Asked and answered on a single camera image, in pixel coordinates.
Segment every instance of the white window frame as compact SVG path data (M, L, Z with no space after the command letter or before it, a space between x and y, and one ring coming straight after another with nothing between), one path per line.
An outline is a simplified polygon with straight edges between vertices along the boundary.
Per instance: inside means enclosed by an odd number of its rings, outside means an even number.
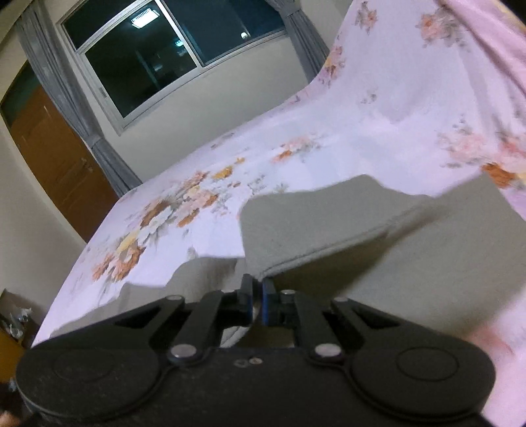
M126 128L128 128L133 123L135 123L141 116L149 112L158 102L166 98L168 95L170 95L173 91L175 91L182 85L188 83L189 81L193 80L196 77L202 76L203 74L207 73L211 68L214 68L218 64L221 64L222 62L232 58L235 55L238 55L261 43L267 42L276 37L283 37L285 35L284 29L278 29L271 33L264 34L261 37L251 39L248 42L237 46L236 48L224 53L223 55L217 58L214 58L209 64L204 65L200 61L197 53L194 51L194 48L192 47L192 45L186 38L185 34L181 31L176 19L174 18L172 13L168 10L168 8L165 6L164 2L162 0L154 0L157 6L159 7L159 9L161 10L161 12L163 13L164 18L166 18L166 20L168 21L170 26L173 28L176 35L183 42L184 47L186 48L187 52L192 57L192 60L194 61L196 68L192 69L185 75L179 77L174 82L162 88L154 96L147 99L145 102L139 105L136 109L134 109L131 113L123 117L120 111L118 110L117 106L112 101L111 97L104 90L104 86L102 85L102 82L99 80L97 74L95 73L95 70L92 68L91 64L89 63L88 58L86 57L86 52L95 43L97 43L106 34L108 34L112 29L114 29L117 25L119 25L122 21L128 19L130 15L132 15L135 11L139 10L146 4L150 3L152 0L136 0L135 2L130 4L128 7L126 7L123 11L121 11L116 16L114 16L112 19L110 19L103 27L101 27L88 40L86 40L82 44L82 46L80 46L79 48L75 48L75 45L73 44L72 40L70 39L66 31L64 23L71 16L71 14L74 13L79 7L81 7L86 1L89 1L89 0L82 0L81 2L79 2L57 23L58 32L60 36L63 38L63 40L65 41L65 44L68 48L69 53L73 57L82 76L88 83L88 86L91 89L95 98L97 99L97 102L101 106L102 110L106 114L108 120L110 121L113 128L115 129L115 132L117 132L118 135L121 135L124 132L124 130L126 130Z

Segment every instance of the bed sheet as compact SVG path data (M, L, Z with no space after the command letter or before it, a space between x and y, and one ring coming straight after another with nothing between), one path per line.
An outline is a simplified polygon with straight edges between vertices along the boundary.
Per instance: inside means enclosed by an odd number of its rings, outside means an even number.
M355 0L305 89L115 205L36 342L114 300L126 282L162 287L195 257L242 257L238 213L256 195L367 174L394 190L437 196L487 172L526 218L526 37L493 0L446 3ZM526 376L525 309L526 294L471 339ZM508 390L499 369L495 389ZM505 414L499 393L486 414L520 426L524 409ZM526 388L514 396L526 401Z

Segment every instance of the light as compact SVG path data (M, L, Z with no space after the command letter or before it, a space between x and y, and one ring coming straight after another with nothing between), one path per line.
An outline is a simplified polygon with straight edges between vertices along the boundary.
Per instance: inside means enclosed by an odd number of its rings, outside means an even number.
M148 25L153 20L159 17L159 12L152 11L150 8L147 8L144 12L139 13L135 18L131 20L131 24L135 28L142 28Z

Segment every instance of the brown wooden door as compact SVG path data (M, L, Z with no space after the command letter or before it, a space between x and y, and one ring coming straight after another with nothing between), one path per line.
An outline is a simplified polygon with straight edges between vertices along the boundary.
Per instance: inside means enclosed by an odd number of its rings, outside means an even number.
M42 86L34 90L16 116L11 135L55 206L88 241L117 196Z

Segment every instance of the curtain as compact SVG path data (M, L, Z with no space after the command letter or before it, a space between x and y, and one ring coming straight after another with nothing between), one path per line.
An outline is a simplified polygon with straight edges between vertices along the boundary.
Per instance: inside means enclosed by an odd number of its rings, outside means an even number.
M142 184L103 136L62 50L42 0L32 2L16 22L29 64L71 128L86 143L118 197Z
M294 0L265 1L279 12L299 56L301 66L309 81L313 80L327 59L329 48L305 12Z

